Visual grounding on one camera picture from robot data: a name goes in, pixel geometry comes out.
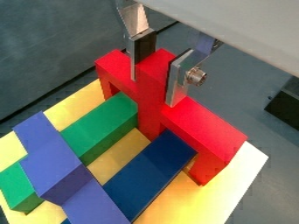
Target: green block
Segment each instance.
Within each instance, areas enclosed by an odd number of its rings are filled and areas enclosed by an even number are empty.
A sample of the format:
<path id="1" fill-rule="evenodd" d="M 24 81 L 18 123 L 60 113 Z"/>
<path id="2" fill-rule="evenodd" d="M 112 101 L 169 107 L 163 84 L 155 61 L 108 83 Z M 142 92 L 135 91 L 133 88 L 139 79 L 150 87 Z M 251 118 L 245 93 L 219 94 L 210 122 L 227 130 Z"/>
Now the green block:
<path id="1" fill-rule="evenodd" d="M 12 210 L 28 214 L 43 203 L 19 162 L 0 173 L 0 187 Z"/>
<path id="2" fill-rule="evenodd" d="M 118 93 L 60 134 L 82 163 L 88 165 L 137 124 L 137 103 Z"/>

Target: black object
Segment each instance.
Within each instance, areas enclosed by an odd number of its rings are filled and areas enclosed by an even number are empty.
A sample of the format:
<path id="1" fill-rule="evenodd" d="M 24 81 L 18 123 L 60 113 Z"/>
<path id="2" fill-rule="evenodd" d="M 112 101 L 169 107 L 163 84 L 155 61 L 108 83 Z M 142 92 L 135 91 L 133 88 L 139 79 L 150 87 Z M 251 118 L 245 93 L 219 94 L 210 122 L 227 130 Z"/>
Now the black object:
<path id="1" fill-rule="evenodd" d="M 293 77 L 286 83 L 266 111 L 299 130 L 299 79 Z"/>

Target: blue block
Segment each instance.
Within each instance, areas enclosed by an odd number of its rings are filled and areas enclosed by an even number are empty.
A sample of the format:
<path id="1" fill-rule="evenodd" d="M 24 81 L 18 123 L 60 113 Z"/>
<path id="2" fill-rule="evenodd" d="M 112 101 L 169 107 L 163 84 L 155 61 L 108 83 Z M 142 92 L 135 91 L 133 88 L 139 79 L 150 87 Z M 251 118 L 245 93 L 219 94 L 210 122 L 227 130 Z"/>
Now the blue block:
<path id="1" fill-rule="evenodd" d="M 28 153 L 39 150 L 60 134 L 43 112 L 18 124 L 14 131 Z"/>
<path id="2" fill-rule="evenodd" d="M 99 182 L 92 179 L 62 205 L 71 224 L 130 224 Z"/>
<path id="3" fill-rule="evenodd" d="M 67 219 L 67 220 L 63 221 L 62 224 L 71 224 L 71 221 Z"/>
<path id="4" fill-rule="evenodd" d="M 167 130 L 103 188 L 131 222 L 167 187 L 197 151 Z"/>
<path id="5" fill-rule="evenodd" d="M 20 164 L 39 197 L 56 205 L 94 178 L 60 136 L 30 153 Z"/>

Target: red block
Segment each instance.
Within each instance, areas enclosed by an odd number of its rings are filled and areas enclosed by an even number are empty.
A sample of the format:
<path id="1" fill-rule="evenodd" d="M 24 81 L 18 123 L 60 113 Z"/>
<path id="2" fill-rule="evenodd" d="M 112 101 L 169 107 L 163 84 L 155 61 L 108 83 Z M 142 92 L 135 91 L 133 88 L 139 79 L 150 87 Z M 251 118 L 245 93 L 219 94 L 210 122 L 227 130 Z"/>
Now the red block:
<path id="1" fill-rule="evenodd" d="M 234 158 L 247 136 L 189 96 L 163 106 L 163 125 L 201 153 L 191 175 L 206 185 Z"/>
<path id="2" fill-rule="evenodd" d="M 139 130 L 154 141 L 165 130 L 161 123 L 169 62 L 174 55 L 159 50 L 137 66 Z"/>
<path id="3" fill-rule="evenodd" d="M 98 76 L 106 98 L 120 90 L 137 101 L 139 130 L 147 138 L 155 140 L 167 128 L 201 153 L 191 175 L 206 185 L 230 163 L 247 136 L 190 97 L 174 108 L 165 104 L 173 59 L 166 50 L 155 52 L 137 65 L 134 82 L 130 58 L 114 51 L 96 61 Z"/>

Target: building block structure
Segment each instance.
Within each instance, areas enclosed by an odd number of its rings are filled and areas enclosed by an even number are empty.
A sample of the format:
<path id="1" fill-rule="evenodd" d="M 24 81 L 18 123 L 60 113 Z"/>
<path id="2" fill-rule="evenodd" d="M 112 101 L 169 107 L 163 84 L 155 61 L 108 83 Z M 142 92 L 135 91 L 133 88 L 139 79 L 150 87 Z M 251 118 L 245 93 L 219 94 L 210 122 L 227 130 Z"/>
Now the building block structure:
<path id="1" fill-rule="evenodd" d="M 189 96 L 174 108 L 165 104 L 173 59 L 170 52 L 157 51 L 137 65 L 137 81 L 131 81 L 130 58 L 111 52 L 96 61 L 107 101 L 60 132 L 43 113 L 15 127 L 28 152 L 22 168 L 16 167 L 42 200 L 68 215 L 60 223 L 139 222 L 138 216 L 182 176 L 197 151 L 190 174 L 207 186 L 246 144 L 246 135 Z M 153 143 L 102 187 L 86 165 L 134 127 Z"/>
<path id="2" fill-rule="evenodd" d="M 75 95 L 50 108 L 44 114 L 55 129 L 63 131 L 102 102 L 100 82 L 94 81 Z M 134 129 L 88 165 L 88 169 L 102 185 L 106 185 L 149 143 L 145 135 Z M 6 170 L 26 155 L 26 150 L 14 132 L 0 139 L 0 154 L 2 170 Z M 135 220 L 135 224 L 223 223 L 266 161 L 267 156 L 250 143 L 245 142 L 226 169 L 205 187 L 197 185 L 181 171 Z M 8 178 L 15 181 L 14 175 L 10 175 Z M 66 213 L 62 208 L 48 201 L 44 201 L 28 214 L 24 214 L 10 209 L 3 191 L 0 191 L 0 205 L 11 224 L 60 224 L 63 221 L 63 223 L 71 223 L 70 220 L 64 220 Z"/>
<path id="3" fill-rule="evenodd" d="M 115 50 L 96 61 L 98 76 L 106 99 L 120 90 L 137 101 L 139 130 L 147 138 L 154 140 L 167 128 L 201 153 L 191 175 L 206 185 L 230 163 L 247 136 L 189 96 L 174 108 L 165 104 L 174 57 L 165 49 L 157 51 L 137 65 L 133 82 L 130 58 Z"/>

